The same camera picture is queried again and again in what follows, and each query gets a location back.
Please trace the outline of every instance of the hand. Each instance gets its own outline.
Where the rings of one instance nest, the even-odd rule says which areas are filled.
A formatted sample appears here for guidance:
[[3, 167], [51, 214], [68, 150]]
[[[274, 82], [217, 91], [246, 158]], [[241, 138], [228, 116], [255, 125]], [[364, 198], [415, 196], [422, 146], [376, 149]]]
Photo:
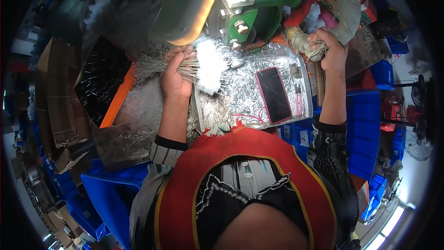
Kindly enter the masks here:
[[192, 53], [192, 47], [187, 48], [187, 46], [176, 47], [167, 52], [164, 56], [164, 60], [171, 58], [168, 65], [160, 77], [160, 87], [165, 95], [165, 100], [167, 99], [186, 99], [189, 100], [191, 96], [192, 84], [184, 79], [180, 73], [177, 72], [179, 64], [183, 61], [184, 57], [187, 58]]
[[[338, 74], [345, 77], [345, 61], [347, 59], [348, 46], [343, 47], [336, 38], [327, 30], [321, 27], [315, 33], [310, 34], [307, 38], [308, 42], [322, 40], [325, 42], [329, 50], [325, 53], [325, 57], [321, 60], [322, 69], [327, 72]], [[317, 49], [319, 44], [313, 43], [312, 49]]]

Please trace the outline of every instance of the bundle of wire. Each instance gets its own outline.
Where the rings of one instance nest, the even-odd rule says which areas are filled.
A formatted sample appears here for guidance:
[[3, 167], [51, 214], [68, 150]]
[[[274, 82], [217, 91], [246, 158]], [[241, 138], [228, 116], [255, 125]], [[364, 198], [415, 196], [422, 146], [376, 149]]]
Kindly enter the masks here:
[[[211, 96], [225, 93], [225, 83], [228, 80], [226, 70], [229, 67], [223, 56], [217, 53], [214, 40], [193, 43], [182, 49], [182, 52], [185, 56], [177, 72], [184, 80], [193, 83], [198, 90]], [[174, 55], [165, 60], [157, 60], [142, 54], [135, 66], [136, 85], [156, 73], [164, 72], [173, 57]]]

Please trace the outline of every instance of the orange metal edge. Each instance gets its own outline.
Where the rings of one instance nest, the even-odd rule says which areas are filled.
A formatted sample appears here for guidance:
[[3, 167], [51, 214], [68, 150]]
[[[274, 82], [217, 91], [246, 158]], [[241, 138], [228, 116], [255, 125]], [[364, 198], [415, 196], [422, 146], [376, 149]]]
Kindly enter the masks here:
[[131, 64], [131, 67], [128, 69], [123, 84], [120, 85], [119, 89], [115, 93], [115, 96], [110, 104], [110, 107], [108, 108], [108, 111], [105, 117], [103, 118], [102, 124], [99, 127], [100, 129], [112, 126], [114, 119], [117, 116], [117, 113], [119, 113], [119, 109], [123, 104], [123, 101], [125, 100], [126, 96], [128, 95], [129, 91], [134, 85], [134, 82], [136, 81], [134, 79], [133, 73], [134, 73], [134, 62]]

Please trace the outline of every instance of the wire scrap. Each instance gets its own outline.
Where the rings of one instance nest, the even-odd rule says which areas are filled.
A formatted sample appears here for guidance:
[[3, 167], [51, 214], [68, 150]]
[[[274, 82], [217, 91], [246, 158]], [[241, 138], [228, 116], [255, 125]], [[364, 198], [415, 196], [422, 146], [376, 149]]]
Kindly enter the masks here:
[[[265, 104], [255, 77], [258, 70], [270, 67], [278, 68], [281, 74], [293, 114], [292, 118], [277, 125], [312, 117], [311, 91], [305, 65], [301, 58], [294, 55], [290, 47], [268, 43], [262, 47], [261, 52], [242, 56], [242, 53], [227, 47], [222, 39], [215, 39], [214, 44], [219, 55], [243, 61], [244, 66], [227, 71], [224, 95], [212, 97], [202, 92], [197, 95], [202, 110], [203, 128], [211, 129], [223, 124], [235, 125], [237, 119], [242, 119], [244, 125], [256, 129], [272, 126], [266, 112], [262, 112]], [[303, 78], [291, 76], [291, 64], [301, 67], [302, 72], [305, 72]], [[303, 90], [303, 109], [300, 116], [296, 115], [296, 84]]]

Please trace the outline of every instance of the black patterned sleeve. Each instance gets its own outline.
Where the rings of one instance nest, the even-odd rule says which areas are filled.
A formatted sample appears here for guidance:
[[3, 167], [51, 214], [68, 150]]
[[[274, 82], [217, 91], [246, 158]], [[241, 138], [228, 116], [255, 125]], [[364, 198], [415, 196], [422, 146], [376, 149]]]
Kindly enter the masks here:
[[307, 163], [324, 182], [336, 211], [338, 232], [336, 245], [340, 247], [349, 238], [359, 216], [358, 196], [348, 177], [345, 147], [347, 123], [328, 125], [313, 118], [314, 140], [308, 148]]

